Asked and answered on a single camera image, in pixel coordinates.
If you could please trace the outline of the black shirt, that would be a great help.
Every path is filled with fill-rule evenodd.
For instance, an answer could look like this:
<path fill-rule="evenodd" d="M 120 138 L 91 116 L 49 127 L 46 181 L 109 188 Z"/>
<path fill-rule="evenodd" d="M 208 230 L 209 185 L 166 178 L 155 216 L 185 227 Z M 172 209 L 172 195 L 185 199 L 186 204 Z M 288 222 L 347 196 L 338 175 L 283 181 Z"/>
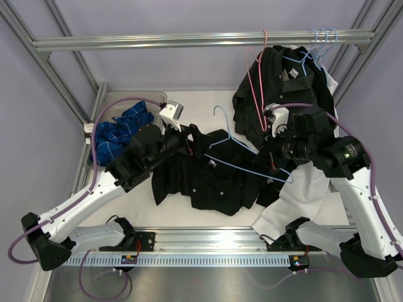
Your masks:
<path fill-rule="evenodd" d="M 249 209 L 267 192 L 268 176 L 283 177 L 253 159 L 252 152 L 230 139 L 200 158 L 176 153 L 154 169 L 154 201 L 159 205 L 168 195 L 180 193 L 198 210 L 232 216 L 243 207 Z"/>

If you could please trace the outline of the blue plaid shirt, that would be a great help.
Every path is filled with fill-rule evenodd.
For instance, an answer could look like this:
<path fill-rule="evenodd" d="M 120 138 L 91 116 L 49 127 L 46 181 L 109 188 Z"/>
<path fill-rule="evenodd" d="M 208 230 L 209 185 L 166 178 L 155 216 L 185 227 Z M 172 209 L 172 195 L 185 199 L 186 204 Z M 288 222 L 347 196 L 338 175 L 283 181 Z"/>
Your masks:
<path fill-rule="evenodd" d="M 98 123 L 95 131 L 96 162 L 106 167 L 127 147 L 131 138 L 145 125 L 153 124 L 155 116 L 139 101 L 112 121 Z"/>

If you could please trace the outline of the pink wire hanger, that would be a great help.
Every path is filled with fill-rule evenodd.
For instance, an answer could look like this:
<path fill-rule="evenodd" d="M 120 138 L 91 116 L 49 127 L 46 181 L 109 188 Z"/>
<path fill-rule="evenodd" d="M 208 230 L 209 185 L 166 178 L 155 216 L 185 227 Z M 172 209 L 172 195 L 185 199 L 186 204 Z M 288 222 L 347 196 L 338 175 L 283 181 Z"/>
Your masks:
<path fill-rule="evenodd" d="M 261 130 L 263 132 L 268 130 L 268 125 L 267 125 L 267 121 L 266 118 L 264 117 L 263 114 L 263 110 L 264 110 L 264 93 L 263 93 L 263 81 L 262 81 L 262 74 L 261 74 L 261 61 L 262 61 L 262 56 L 264 54 L 264 51 L 267 47 L 268 44 L 268 32 L 267 30 L 263 30 L 263 34 L 264 34 L 264 43 L 263 43 L 263 49 L 260 51 L 260 53 L 254 58 L 254 61 L 256 62 L 256 66 L 257 66 L 257 72 L 258 72 L 258 84 L 259 84 L 259 92 L 260 92 L 260 101 L 258 101 L 258 98 L 256 96 L 255 90 L 254 90 L 254 85 L 252 82 L 252 78 L 251 78 L 251 72 L 250 72 L 250 68 L 248 66 L 248 61 L 246 61 L 246 66 L 247 66 L 247 78 L 249 81 L 249 85 L 251 88 L 251 92 L 253 95 L 253 100 L 254 100 L 254 104 L 256 107 L 256 112 L 257 112 L 257 116 L 258 116 L 258 120 L 259 120 L 259 124 L 261 126 Z"/>

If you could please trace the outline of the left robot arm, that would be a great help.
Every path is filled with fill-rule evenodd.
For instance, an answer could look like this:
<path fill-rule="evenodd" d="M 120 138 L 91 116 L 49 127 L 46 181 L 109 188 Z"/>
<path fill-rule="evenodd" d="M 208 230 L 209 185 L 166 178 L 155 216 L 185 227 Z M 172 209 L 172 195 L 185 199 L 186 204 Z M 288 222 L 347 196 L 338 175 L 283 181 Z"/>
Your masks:
<path fill-rule="evenodd" d="M 142 127 L 124 151 L 88 185 L 53 210 L 41 215 L 28 213 L 21 219 L 29 243 L 43 271 L 52 271 L 72 255 L 87 250 L 128 251 L 136 231 L 126 218 L 98 226 L 81 223 L 116 198 L 149 178 L 159 164 L 177 153 L 202 156 L 207 137 L 194 124 L 178 130 L 156 125 Z"/>

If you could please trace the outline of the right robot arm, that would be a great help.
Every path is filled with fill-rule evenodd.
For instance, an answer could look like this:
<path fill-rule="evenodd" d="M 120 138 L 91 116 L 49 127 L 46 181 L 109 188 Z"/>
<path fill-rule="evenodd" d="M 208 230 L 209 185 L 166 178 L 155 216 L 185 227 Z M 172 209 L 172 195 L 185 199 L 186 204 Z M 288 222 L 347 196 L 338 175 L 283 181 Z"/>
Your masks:
<path fill-rule="evenodd" d="M 309 104 L 271 104 L 264 115 L 272 135 L 258 159 L 283 167 L 288 161 L 310 163 L 330 180 L 348 207 L 356 233 L 344 233 L 300 216 L 289 220 L 281 234 L 262 223 L 255 230 L 270 248 L 304 251 L 315 247 L 338 257 L 358 278 L 387 277 L 402 260 L 402 235 L 377 191 L 376 166 L 369 150 L 354 136 L 337 137 L 338 120 Z"/>

